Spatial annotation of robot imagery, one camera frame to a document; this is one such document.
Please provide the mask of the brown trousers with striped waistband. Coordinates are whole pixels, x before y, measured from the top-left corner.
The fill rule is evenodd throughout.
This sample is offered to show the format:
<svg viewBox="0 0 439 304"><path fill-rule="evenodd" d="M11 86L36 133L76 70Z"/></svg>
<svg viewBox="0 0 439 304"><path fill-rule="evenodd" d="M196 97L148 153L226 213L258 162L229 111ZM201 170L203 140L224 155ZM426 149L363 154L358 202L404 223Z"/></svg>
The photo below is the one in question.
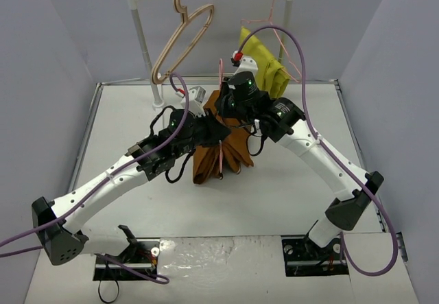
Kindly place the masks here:
<svg viewBox="0 0 439 304"><path fill-rule="evenodd" d="M232 129L231 134L222 142L223 173L229 169L238 174L242 167L254 166L247 146L249 136L242 128ZM193 183L201 185L210 178L219 178L219 144L209 148L198 146L193 155Z"/></svg>

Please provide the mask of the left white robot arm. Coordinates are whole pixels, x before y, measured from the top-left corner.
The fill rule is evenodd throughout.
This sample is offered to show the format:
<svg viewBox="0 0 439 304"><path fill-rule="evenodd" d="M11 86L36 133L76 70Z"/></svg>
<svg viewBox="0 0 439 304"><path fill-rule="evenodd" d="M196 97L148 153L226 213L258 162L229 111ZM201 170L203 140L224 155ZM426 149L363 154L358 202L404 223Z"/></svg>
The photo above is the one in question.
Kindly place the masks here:
<svg viewBox="0 0 439 304"><path fill-rule="evenodd" d="M166 128L134 144L99 176L55 200L36 199L32 222L50 262L59 266L84 252L90 238L81 229L103 208L168 172L177 159L198 146L212 147L229 134L230 129L209 110L197 117L174 109Z"/></svg>

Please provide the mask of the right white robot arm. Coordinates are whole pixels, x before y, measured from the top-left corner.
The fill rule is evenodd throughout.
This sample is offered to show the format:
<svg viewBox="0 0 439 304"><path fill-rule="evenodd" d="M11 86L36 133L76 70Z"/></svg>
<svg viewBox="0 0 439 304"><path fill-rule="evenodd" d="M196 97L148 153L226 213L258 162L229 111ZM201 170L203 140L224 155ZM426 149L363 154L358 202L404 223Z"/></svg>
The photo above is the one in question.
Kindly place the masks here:
<svg viewBox="0 0 439 304"><path fill-rule="evenodd" d="M253 80L223 81L215 107L220 117L255 126L263 138L283 146L306 163L331 189L334 201L309 230L304 241L308 256L319 258L341 231L352 231L383 182L379 172L368 173L333 146L315 138L300 107L286 97L270 99Z"/></svg>

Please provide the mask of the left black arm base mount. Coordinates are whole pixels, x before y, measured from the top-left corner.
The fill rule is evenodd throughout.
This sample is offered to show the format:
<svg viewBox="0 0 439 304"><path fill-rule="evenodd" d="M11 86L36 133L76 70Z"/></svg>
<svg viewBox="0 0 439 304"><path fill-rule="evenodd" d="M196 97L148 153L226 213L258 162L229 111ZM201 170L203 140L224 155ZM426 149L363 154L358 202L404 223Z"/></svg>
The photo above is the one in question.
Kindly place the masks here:
<svg viewBox="0 0 439 304"><path fill-rule="evenodd" d="M102 303L114 303L120 293L120 281L152 281L167 284L157 275L158 256L160 254L159 239L138 240L126 225L119 225L128 241L128 246L118 255L103 254L95 259L93 280L98 281L97 294ZM113 281L116 295L107 300L102 296L102 281Z"/></svg>

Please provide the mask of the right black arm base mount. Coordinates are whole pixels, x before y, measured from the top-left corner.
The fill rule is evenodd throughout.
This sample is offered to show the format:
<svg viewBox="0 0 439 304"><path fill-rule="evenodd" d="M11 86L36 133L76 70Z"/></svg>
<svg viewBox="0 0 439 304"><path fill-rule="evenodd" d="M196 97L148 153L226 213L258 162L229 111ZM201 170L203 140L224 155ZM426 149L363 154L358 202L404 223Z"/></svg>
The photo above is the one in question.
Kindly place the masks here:
<svg viewBox="0 0 439 304"><path fill-rule="evenodd" d="M287 277L330 277L348 275L342 256L340 238L320 248L305 235L281 238L285 275Z"/></svg>

